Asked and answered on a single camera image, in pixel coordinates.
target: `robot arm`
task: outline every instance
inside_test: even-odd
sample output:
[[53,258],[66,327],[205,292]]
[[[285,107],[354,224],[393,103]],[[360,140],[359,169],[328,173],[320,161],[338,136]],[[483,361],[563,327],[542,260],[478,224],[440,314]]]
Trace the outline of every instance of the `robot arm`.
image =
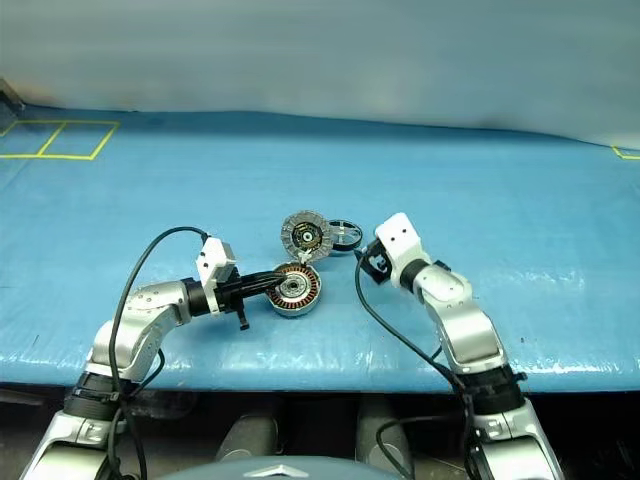
[[[283,274],[240,276],[228,244],[208,237],[196,260],[201,281],[191,278],[142,287],[125,304],[116,337],[116,364],[122,390],[131,393],[147,376],[165,335],[193,317],[236,312],[249,327],[243,299],[284,280]],[[21,479],[111,478],[107,440],[119,407],[109,362],[113,320],[96,335],[85,371],[57,412]],[[117,433],[124,430],[124,423]]]
[[422,249],[407,216],[398,213],[376,229],[360,255],[376,282],[390,279],[409,290],[435,322],[451,371],[472,403],[471,460],[482,479],[548,479],[564,476],[531,402],[517,384],[491,319],[473,301],[462,275]]

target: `yellow tape marking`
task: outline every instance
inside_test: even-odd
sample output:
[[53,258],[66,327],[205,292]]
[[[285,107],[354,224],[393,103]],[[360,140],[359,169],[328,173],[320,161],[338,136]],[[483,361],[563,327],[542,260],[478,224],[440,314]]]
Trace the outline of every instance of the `yellow tape marking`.
[[616,155],[618,155],[620,158],[622,158],[623,160],[640,160],[640,155],[629,155],[628,153],[624,153],[622,152],[618,147],[616,147],[615,145],[611,145],[611,149],[613,150],[613,153],[615,153]]
[[[36,153],[9,153],[0,154],[0,158],[47,158],[58,160],[94,160],[100,151],[107,144],[109,139],[113,136],[115,131],[120,126],[120,122],[110,120],[16,120],[9,125],[4,132],[0,132],[0,137],[4,137],[9,131],[11,131],[16,125],[47,125],[47,124],[60,124],[58,128],[51,134],[46,142],[40,147]],[[100,143],[93,149],[89,155],[62,155],[62,154],[49,154],[44,153],[47,148],[51,146],[53,141],[60,135],[62,130],[67,125],[111,125],[109,131],[102,137]]]

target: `circular metal part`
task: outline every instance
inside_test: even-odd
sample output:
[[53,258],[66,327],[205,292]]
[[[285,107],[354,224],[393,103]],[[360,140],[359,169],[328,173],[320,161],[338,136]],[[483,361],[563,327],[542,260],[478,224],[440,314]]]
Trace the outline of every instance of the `circular metal part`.
[[350,252],[362,243],[362,229],[347,220],[330,220],[331,241],[336,252]]
[[280,315],[297,317],[309,312],[320,297],[320,275],[310,265],[285,263],[275,272],[286,274],[284,282],[267,290],[269,302]]
[[289,255],[305,264],[326,257],[333,248],[329,222],[311,210],[287,217],[280,238]]

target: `floor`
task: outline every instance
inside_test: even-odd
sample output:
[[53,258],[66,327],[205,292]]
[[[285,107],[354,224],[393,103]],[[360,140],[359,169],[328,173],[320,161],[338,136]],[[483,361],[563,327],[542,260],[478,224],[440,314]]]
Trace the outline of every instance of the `floor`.
[[[2,390],[3,400],[8,392]],[[0,471],[7,480],[19,477],[60,407],[60,389],[37,389],[35,393],[21,399],[32,405],[4,403],[0,410]],[[279,398],[286,403],[283,453],[353,458],[357,395],[289,394]],[[401,417],[441,412],[451,403],[446,396],[390,398]],[[233,421],[264,399],[263,394],[181,393],[169,395],[163,405],[156,402],[153,408],[141,407],[141,413],[147,415],[139,425],[150,477],[212,461]],[[634,405],[638,400],[637,393],[534,398],[568,479],[637,478],[640,444]],[[434,428],[423,425],[406,430],[416,480],[466,478],[455,454],[457,435]],[[119,452],[123,471],[133,471],[135,458],[128,439]]]

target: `blue table surface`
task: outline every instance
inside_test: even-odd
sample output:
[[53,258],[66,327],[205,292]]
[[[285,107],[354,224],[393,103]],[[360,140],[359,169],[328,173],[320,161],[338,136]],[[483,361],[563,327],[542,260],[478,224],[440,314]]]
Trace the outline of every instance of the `blue table surface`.
[[[607,147],[255,113],[28,114],[121,126],[93,161],[0,159],[0,381],[73,384],[160,231],[204,228],[249,273],[288,260],[282,221],[312,209],[359,223],[367,241],[406,212],[430,254],[472,282],[514,368],[529,374],[526,390],[640,388],[640,162]],[[50,151],[90,151],[101,135],[75,126]],[[37,150],[42,138],[16,128],[0,153]],[[166,241],[140,282],[195,276],[198,249],[196,236]],[[307,316],[279,317],[256,297],[248,331],[223,315],[171,332],[154,386],[446,390],[361,308],[354,265],[351,256],[315,264],[322,298]],[[409,294],[364,288],[391,323],[435,349],[432,322]]]

